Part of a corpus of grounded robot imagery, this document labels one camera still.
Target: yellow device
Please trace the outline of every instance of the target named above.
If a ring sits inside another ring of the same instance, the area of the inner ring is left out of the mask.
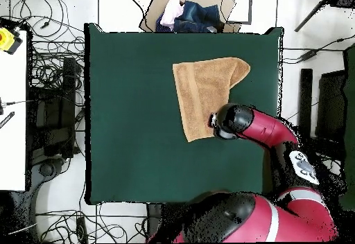
[[[16,28],[10,32],[7,28],[0,27],[0,50],[13,54],[21,43],[22,39]]]

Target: cardboard box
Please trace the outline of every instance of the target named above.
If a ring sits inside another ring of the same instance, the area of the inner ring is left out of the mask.
[[[139,27],[143,31],[150,32],[149,28],[151,28],[155,32],[155,24],[157,22],[158,17],[165,11],[165,7],[169,0],[152,0],[146,12],[146,23],[144,19],[142,19]],[[220,20],[225,23],[225,19],[228,19],[233,7],[235,6],[234,0],[188,0],[193,1],[200,4],[202,7],[213,6],[215,4],[218,5]],[[240,24],[225,24],[225,28],[223,32],[232,33],[238,32],[240,29]]]

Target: blue cloth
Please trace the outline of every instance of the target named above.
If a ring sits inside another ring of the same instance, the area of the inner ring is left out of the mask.
[[[162,13],[157,19],[157,22],[155,24],[155,32],[173,33],[173,31],[169,27],[162,26],[160,24],[160,21],[162,20],[163,14],[164,13]]]
[[[218,6],[203,8],[198,3],[185,1],[184,12],[174,21],[176,33],[210,33],[207,27],[220,25]]]

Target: tripod leg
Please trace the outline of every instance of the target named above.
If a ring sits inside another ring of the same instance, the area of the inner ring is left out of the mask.
[[[299,30],[301,30],[301,28],[307,23],[307,21],[309,21],[310,18],[312,18],[312,16],[314,16],[322,6],[325,6],[326,4],[328,4],[328,2],[329,2],[329,0],[320,1],[315,6],[315,8],[309,13],[309,15],[306,16],[306,18],[302,21],[302,23],[300,25],[298,25],[298,27],[295,29],[295,32],[298,32]]]

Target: towel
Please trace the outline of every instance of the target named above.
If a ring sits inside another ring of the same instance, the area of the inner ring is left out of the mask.
[[[173,64],[182,127],[188,142],[213,136],[212,113],[228,103],[230,89],[250,71],[239,58],[217,58]]]

